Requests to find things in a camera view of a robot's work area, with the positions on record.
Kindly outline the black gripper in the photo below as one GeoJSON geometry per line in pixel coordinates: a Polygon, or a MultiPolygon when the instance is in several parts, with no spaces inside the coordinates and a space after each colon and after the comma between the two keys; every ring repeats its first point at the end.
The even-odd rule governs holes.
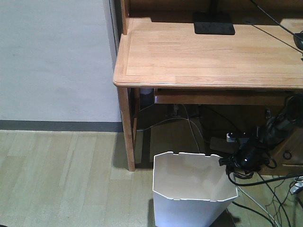
{"type": "Polygon", "coordinates": [[[219,158],[220,166],[236,166],[240,169],[260,169],[267,164],[266,147],[257,140],[248,140],[234,157],[219,158]]]}

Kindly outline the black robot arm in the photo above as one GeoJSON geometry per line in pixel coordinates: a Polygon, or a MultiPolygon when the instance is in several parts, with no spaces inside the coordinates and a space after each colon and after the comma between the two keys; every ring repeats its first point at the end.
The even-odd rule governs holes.
{"type": "Polygon", "coordinates": [[[276,168],[276,161],[269,151],[284,141],[296,128],[303,127],[303,95],[288,96],[277,116],[271,116],[261,127],[258,126],[249,135],[228,133],[227,137],[235,140],[246,138],[237,151],[227,158],[220,158],[219,165],[226,166],[232,172],[239,168],[245,172],[256,172],[262,165],[276,168]]]}

